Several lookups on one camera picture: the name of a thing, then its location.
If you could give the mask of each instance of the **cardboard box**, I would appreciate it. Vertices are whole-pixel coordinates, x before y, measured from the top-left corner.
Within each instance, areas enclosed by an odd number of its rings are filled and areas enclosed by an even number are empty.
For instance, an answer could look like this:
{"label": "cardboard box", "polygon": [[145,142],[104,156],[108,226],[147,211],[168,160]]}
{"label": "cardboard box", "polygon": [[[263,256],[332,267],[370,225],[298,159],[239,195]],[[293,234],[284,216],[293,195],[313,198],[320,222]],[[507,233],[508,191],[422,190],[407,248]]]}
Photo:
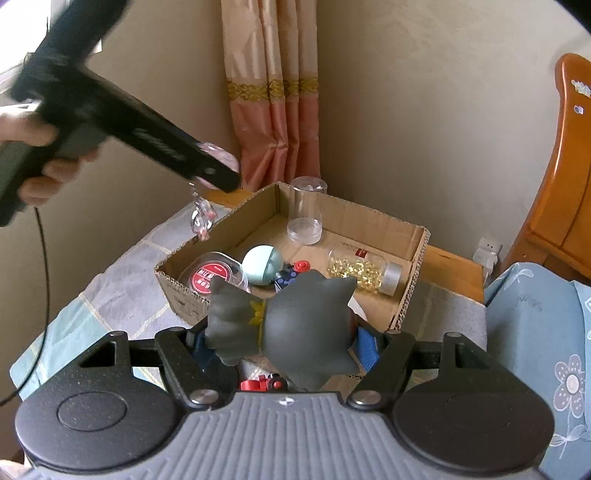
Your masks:
{"label": "cardboard box", "polygon": [[[241,262],[251,248],[273,245],[286,261],[308,260],[312,268],[326,275],[331,247],[347,241],[402,265],[401,279],[392,297],[360,289],[354,295],[374,327],[381,331],[399,329],[417,282],[428,230],[368,207],[320,195],[322,239],[314,245],[299,245],[287,235],[288,205],[289,186],[269,185],[214,225],[208,241],[193,238],[157,265],[156,276],[173,312],[190,325],[207,315],[208,301],[178,281],[187,267],[205,252],[223,252]],[[273,286],[251,285],[251,290],[261,298],[274,294]]]}

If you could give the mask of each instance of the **wooden chair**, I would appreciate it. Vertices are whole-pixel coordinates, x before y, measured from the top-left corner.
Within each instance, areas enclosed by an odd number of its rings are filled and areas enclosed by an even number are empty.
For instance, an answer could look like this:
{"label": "wooden chair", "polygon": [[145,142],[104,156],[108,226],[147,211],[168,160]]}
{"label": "wooden chair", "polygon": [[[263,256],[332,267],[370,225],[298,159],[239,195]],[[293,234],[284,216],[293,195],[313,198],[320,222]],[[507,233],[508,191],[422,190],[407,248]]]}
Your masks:
{"label": "wooden chair", "polygon": [[567,53],[555,69],[556,143],[544,180],[499,273],[534,262],[567,280],[591,278],[591,63]]}

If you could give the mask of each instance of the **wooden furniture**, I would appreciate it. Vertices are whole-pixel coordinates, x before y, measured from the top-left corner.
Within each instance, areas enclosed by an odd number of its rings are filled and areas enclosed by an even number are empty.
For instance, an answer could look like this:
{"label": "wooden furniture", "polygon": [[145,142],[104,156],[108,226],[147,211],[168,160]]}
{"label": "wooden furniture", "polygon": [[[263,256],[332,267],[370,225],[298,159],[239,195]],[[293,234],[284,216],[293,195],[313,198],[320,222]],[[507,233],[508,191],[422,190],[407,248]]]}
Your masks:
{"label": "wooden furniture", "polygon": [[555,69],[560,117],[544,180],[499,273],[534,262],[567,280],[591,278],[591,63],[568,53]]}
{"label": "wooden furniture", "polygon": [[[209,190],[206,197],[211,202],[235,208],[250,195],[252,193],[247,190],[237,190],[232,193]],[[427,246],[419,280],[484,303],[482,266],[431,245]]]}

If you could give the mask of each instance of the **blue strap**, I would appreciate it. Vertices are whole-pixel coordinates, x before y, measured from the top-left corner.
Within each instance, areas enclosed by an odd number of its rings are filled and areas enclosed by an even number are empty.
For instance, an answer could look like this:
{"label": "blue strap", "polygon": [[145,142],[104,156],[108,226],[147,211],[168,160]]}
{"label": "blue strap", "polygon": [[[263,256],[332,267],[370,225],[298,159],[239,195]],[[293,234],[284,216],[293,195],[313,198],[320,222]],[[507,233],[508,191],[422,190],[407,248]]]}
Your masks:
{"label": "blue strap", "polygon": [[357,342],[355,342],[355,355],[359,359],[366,372],[369,372],[379,360],[378,344],[373,335],[367,330],[357,327]]}

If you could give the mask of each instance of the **gray plush toy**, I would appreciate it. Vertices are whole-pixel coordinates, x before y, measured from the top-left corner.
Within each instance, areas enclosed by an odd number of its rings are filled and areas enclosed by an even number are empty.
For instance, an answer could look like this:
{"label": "gray plush toy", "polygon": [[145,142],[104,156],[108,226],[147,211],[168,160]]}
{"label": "gray plush toy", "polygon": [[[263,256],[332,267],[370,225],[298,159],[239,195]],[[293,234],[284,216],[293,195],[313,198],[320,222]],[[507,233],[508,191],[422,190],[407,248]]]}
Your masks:
{"label": "gray plush toy", "polygon": [[266,356],[302,390],[318,390],[332,375],[358,374],[349,347],[356,333],[348,302],[354,277],[326,279],[317,270],[262,300],[213,277],[206,345],[226,365]]}

